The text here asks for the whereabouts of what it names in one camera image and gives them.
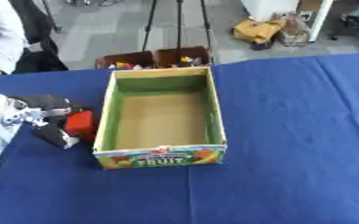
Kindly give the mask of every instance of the yellow bag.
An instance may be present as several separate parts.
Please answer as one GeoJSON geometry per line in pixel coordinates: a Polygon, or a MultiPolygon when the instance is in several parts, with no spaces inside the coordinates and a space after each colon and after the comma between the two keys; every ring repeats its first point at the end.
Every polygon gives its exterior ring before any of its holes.
{"type": "Polygon", "coordinates": [[[265,43],[271,39],[275,33],[285,27],[286,20],[272,20],[259,23],[251,19],[247,19],[234,27],[234,37],[258,44],[265,43]]]}

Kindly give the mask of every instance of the person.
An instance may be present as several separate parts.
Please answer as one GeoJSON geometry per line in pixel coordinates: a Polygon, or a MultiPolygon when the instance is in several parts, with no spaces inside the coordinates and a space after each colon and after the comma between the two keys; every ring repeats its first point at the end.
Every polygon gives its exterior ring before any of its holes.
{"type": "Polygon", "coordinates": [[[27,41],[22,22],[8,0],[0,0],[0,74],[11,74],[27,41]]]}

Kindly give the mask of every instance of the blue fabric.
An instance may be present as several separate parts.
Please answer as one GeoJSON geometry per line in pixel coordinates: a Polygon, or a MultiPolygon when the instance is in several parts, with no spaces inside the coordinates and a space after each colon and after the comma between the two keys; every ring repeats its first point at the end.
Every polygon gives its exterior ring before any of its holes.
{"type": "MultiPolygon", "coordinates": [[[[0,169],[0,223],[359,223],[359,54],[215,66],[225,164],[102,171],[25,125],[0,169]]],[[[99,109],[109,72],[0,77],[2,94],[99,109]]]]}

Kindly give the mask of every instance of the red block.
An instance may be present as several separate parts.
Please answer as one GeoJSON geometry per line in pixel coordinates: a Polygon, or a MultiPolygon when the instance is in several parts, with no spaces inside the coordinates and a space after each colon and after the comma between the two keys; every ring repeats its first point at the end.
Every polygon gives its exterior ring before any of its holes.
{"type": "Polygon", "coordinates": [[[94,141],[96,128],[92,111],[83,111],[69,116],[65,130],[71,137],[94,141]]]}

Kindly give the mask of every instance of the fruit box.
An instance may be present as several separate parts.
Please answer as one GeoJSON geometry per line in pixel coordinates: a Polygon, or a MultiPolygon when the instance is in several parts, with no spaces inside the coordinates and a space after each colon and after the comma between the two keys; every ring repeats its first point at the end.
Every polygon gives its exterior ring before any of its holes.
{"type": "Polygon", "coordinates": [[[226,148],[209,67],[111,75],[94,145],[104,168],[219,164],[226,148]]]}

